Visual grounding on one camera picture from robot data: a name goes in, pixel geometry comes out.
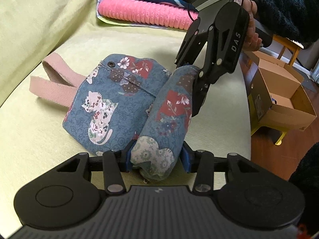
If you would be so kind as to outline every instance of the beige fabric strap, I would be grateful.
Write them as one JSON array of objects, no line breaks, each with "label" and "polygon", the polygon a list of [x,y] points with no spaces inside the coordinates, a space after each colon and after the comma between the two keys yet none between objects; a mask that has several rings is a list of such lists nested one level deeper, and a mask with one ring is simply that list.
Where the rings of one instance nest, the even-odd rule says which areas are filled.
[{"label": "beige fabric strap", "polygon": [[30,92],[40,98],[70,107],[85,76],[74,72],[57,53],[44,58],[42,65],[50,80],[31,76]]}]

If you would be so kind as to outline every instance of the cardboard box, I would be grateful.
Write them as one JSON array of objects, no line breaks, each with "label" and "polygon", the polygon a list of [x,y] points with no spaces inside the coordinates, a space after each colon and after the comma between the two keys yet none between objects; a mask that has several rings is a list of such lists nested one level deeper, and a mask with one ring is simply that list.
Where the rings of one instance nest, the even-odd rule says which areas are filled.
[{"label": "cardboard box", "polygon": [[291,66],[261,52],[240,57],[247,94],[251,94],[258,122],[264,126],[305,130],[316,113],[301,83],[303,77]]}]

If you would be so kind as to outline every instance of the pink blanket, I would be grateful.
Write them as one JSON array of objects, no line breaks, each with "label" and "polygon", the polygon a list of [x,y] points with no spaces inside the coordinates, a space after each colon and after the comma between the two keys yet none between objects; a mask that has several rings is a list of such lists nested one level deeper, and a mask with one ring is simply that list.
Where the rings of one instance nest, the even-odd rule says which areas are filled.
[{"label": "pink blanket", "polygon": [[[98,6],[98,12],[117,20],[184,30],[192,23],[186,9],[140,0],[103,0]],[[198,13],[191,11],[190,14],[193,19],[197,18]]]}]

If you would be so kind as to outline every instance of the yellow-green fabric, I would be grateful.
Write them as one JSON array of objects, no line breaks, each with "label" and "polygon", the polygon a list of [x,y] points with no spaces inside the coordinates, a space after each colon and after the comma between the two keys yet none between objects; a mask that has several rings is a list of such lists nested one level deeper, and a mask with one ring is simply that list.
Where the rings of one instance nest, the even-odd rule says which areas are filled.
[{"label": "yellow-green fabric", "polygon": [[[153,58],[173,70],[185,33],[99,23],[95,0],[0,0],[0,13],[0,100],[7,98],[0,107],[0,234],[8,237],[20,227],[13,208],[17,190],[84,151],[62,128],[67,109],[29,92],[29,73],[38,62],[58,47],[56,52],[82,75],[111,53]],[[195,65],[202,66],[204,56],[203,51]],[[41,65],[31,75],[47,78]],[[185,140],[193,149],[216,156],[237,152],[250,158],[248,105],[239,67],[211,86]],[[194,177],[178,163],[169,178],[156,185],[192,186]],[[144,184],[138,173],[123,178],[127,187]],[[103,187],[101,173],[94,173],[92,181]],[[224,183],[223,174],[217,174],[215,188]]]}]

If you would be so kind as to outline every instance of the fabric bag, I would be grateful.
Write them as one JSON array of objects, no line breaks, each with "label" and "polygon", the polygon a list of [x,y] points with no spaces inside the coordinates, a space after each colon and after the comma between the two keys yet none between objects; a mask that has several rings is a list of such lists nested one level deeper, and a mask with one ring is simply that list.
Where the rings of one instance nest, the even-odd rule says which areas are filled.
[{"label": "fabric bag", "polygon": [[63,128],[96,155],[124,149],[137,139],[131,162],[147,179],[166,178],[177,162],[191,117],[198,68],[172,75],[153,59],[112,54],[87,76],[56,53],[43,67],[50,80],[31,77],[35,95],[69,107]]}]

